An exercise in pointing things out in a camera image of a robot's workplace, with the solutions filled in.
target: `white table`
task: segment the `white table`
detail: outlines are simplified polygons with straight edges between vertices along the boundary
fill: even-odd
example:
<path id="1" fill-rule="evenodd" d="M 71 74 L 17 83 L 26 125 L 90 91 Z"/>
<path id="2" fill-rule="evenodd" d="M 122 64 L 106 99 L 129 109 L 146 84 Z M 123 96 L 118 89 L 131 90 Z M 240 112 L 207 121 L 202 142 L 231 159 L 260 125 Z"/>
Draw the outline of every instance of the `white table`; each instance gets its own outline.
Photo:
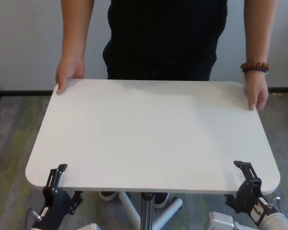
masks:
<path id="1" fill-rule="evenodd" d="M 256 111 L 234 82 L 72 80 L 51 97 L 26 177 L 44 187 L 68 164 L 62 188 L 230 194 L 251 162 L 262 192 L 279 171 Z"/>

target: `sneaker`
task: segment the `sneaker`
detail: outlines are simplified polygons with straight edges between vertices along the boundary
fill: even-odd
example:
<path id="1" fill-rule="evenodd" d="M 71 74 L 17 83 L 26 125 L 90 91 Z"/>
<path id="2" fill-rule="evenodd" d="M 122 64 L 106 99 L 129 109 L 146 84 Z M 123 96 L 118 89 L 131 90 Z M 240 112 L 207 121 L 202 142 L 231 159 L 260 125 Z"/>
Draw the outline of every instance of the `sneaker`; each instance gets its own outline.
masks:
<path id="1" fill-rule="evenodd" d="M 104 201 L 111 201 L 117 197 L 118 192 L 99 192 L 99 197 Z"/>
<path id="2" fill-rule="evenodd" d="M 155 208 L 163 208 L 168 201 L 169 193 L 155 193 Z"/>

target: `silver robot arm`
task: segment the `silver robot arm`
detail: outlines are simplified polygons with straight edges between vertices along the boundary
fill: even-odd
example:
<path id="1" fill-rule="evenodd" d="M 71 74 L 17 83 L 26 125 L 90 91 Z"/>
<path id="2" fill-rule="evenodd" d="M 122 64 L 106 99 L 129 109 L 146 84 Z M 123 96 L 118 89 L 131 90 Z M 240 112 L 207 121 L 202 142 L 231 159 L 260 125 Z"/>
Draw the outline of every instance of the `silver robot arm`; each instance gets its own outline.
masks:
<path id="1" fill-rule="evenodd" d="M 236 213 L 247 213 L 260 230 L 288 230 L 288 219 L 279 213 L 274 207 L 274 202 L 263 196 L 261 192 L 261 179 L 257 177 L 251 163 L 234 161 L 234 164 L 241 169 L 245 181 L 240 186 L 236 197 L 226 196 L 226 204 L 235 210 Z M 209 213 L 205 230 L 254 230 L 234 222 L 231 216 L 217 212 Z"/>

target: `wooden bead bracelet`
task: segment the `wooden bead bracelet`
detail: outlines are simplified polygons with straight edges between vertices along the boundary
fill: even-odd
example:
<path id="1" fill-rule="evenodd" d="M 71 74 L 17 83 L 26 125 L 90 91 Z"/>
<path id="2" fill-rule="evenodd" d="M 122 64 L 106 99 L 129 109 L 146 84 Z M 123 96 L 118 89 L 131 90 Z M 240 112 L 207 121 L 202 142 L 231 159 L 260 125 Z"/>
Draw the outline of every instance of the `wooden bead bracelet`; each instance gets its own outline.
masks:
<path id="1" fill-rule="evenodd" d="M 248 71 L 261 71 L 264 73 L 267 73 L 270 70 L 270 67 L 267 63 L 264 62 L 245 62 L 243 63 L 240 68 L 242 69 L 243 73 L 246 73 Z"/>

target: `wall baseboard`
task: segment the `wall baseboard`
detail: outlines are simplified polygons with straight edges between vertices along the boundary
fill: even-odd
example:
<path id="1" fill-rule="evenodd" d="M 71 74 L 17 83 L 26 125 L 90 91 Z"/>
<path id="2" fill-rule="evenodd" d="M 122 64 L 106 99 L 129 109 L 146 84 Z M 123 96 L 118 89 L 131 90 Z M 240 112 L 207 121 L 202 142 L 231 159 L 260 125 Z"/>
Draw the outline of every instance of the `wall baseboard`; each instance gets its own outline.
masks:
<path id="1" fill-rule="evenodd" d="M 269 92 L 288 92 L 288 87 L 268 87 Z"/>
<path id="2" fill-rule="evenodd" d="M 288 92 L 288 87 L 269 87 L 269 92 L 279 92 L 286 93 Z M 1 97 L 12 97 L 12 96 L 51 96 L 51 90 L 32 90 L 32 91 L 0 91 Z"/>
<path id="3" fill-rule="evenodd" d="M 52 92 L 51 90 L 0 91 L 0 99 L 15 96 L 51 96 Z"/>

